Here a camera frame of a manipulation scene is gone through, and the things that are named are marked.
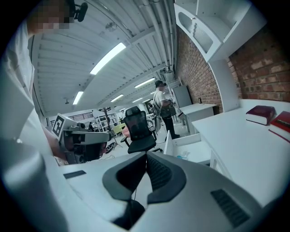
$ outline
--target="ceiling light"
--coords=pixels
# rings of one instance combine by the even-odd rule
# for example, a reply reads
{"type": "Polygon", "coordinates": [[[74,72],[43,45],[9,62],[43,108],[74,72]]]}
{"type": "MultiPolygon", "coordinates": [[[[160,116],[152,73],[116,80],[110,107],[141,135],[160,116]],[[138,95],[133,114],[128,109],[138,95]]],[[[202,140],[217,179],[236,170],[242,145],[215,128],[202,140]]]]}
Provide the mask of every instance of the ceiling light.
{"type": "Polygon", "coordinates": [[[140,86],[145,85],[145,84],[147,84],[147,83],[149,83],[149,82],[151,82],[151,81],[153,81],[153,80],[155,80],[154,77],[151,78],[151,79],[149,79],[149,80],[147,80],[147,81],[145,81],[145,82],[143,82],[143,83],[141,83],[141,84],[139,84],[139,85],[136,85],[135,88],[139,88],[140,86]]]}
{"type": "Polygon", "coordinates": [[[136,101],[139,101],[139,100],[141,100],[141,99],[143,99],[143,98],[139,98],[139,99],[137,99],[137,100],[133,101],[133,103],[134,103],[134,102],[136,102],[136,101]]]}
{"type": "Polygon", "coordinates": [[[76,105],[76,104],[78,103],[78,101],[80,100],[82,94],[83,94],[83,91],[79,91],[79,92],[77,93],[77,96],[76,96],[76,98],[75,98],[74,101],[73,101],[73,105],[76,105]]]}
{"type": "Polygon", "coordinates": [[[120,97],[123,97],[124,94],[119,95],[118,97],[115,97],[111,102],[114,102],[115,100],[118,100],[120,97]]]}
{"type": "Polygon", "coordinates": [[[123,43],[119,43],[110,52],[108,52],[99,63],[91,70],[90,74],[96,75],[102,67],[104,67],[114,56],[122,51],[126,46],[123,43]]]}

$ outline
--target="man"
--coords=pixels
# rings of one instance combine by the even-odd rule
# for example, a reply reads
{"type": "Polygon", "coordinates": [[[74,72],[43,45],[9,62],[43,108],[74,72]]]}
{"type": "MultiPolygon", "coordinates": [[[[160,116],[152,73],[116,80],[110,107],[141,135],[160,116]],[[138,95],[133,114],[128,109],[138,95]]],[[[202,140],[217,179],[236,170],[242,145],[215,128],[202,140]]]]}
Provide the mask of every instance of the man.
{"type": "Polygon", "coordinates": [[[90,122],[90,125],[89,125],[89,131],[90,131],[90,132],[94,132],[94,128],[92,127],[92,122],[90,122]]]}
{"type": "Polygon", "coordinates": [[[126,114],[124,111],[121,111],[121,123],[124,123],[124,118],[126,117],[126,114]]]}
{"type": "Polygon", "coordinates": [[[121,113],[122,113],[122,119],[124,119],[126,117],[126,114],[124,111],[121,111],[121,113]]]}
{"type": "Polygon", "coordinates": [[[66,157],[60,150],[58,140],[40,123],[34,109],[32,101],[34,67],[27,48],[28,39],[71,22],[74,6],[72,3],[72,0],[43,0],[19,26],[0,62],[2,79],[0,108],[6,109],[1,121],[9,120],[9,114],[19,117],[19,126],[13,123],[10,130],[4,128],[0,132],[0,137],[19,138],[22,143],[36,147],[45,159],[47,155],[54,155],[63,160],[66,160],[66,157]]]}
{"type": "MultiPolygon", "coordinates": [[[[163,94],[163,91],[164,91],[164,83],[162,81],[156,81],[155,82],[155,86],[156,86],[156,91],[154,93],[154,96],[153,96],[153,100],[154,100],[154,103],[157,105],[157,107],[159,109],[161,109],[162,107],[167,107],[167,106],[170,106],[171,105],[171,101],[169,100],[166,100],[164,94],[163,94]]],[[[172,118],[171,118],[171,114],[167,117],[163,117],[161,115],[164,123],[165,123],[165,126],[166,126],[166,130],[167,131],[170,131],[170,134],[171,134],[171,137],[172,139],[177,139],[180,137],[180,135],[176,135],[175,134],[175,131],[174,131],[174,126],[173,126],[173,121],[172,121],[172,118]]]]}

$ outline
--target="bag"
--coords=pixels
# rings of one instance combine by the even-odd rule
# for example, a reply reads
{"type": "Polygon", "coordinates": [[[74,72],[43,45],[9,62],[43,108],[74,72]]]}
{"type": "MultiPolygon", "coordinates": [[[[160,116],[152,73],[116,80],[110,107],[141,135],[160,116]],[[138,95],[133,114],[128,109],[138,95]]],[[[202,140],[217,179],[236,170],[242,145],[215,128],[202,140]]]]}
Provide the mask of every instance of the bag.
{"type": "Polygon", "coordinates": [[[161,108],[159,108],[155,100],[155,97],[156,97],[156,93],[154,94],[154,97],[153,97],[153,111],[154,111],[154,114],[156,114],[155,116],[160,115],[163,118],[171,118],[170,105],[161,106],[161,108]]]}

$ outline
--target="book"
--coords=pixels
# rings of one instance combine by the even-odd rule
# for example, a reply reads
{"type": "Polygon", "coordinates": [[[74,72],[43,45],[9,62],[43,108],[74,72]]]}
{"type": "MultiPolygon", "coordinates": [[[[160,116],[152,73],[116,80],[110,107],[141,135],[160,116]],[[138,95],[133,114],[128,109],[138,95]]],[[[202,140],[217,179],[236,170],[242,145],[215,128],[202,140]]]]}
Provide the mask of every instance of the book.
{"type": "Polygon", "coordinates": [[[272,106],[255,106],[246,113],[246,120],[268,125],[275,113],[275,108],[272,106]]]}
{"type": "Polygon", "coordinates": [[[269,131],[290,142],[290,112],[280,113],[271,122],[269,131]]]}

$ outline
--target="white ceiling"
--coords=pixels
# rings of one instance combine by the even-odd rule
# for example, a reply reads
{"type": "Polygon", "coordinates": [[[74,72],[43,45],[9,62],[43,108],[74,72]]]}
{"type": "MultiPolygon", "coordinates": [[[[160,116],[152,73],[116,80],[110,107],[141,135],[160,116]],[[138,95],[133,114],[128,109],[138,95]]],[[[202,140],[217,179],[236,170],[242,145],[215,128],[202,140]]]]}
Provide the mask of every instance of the white ceiling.
{"type": "MultiPolygon", "coordinates": [[[[147,100],[155,90],[154,81],[137,89],[135,86],[152,77],[162,79],[160,71],[165,68],[165,61],[142,0],[86,2],[89,7],[81,23],[75,21],[69,29],[37,35],[32,39],[34,89],[44,116],[104,106],[123,106],[140,97],[147,100]],[[111,22],[117,24],[113,32],[106,29],[111,22]],[[120,42],[127,47],[97,75],[91,75],[93,67],[120,42]],[[84,94],[79,103],[73,106],[78,91],[84,91],[84,94]],[[120,94],[124,96],[111,103],[120,94]]],[[[160,2],[166,16],[164,2],[160,2]]],[[[174,25],[175,57],[173,2],[168,0],[168,4],[174,25]]],[[[160,24],[155,6],[151,5],[160,24]]]]}

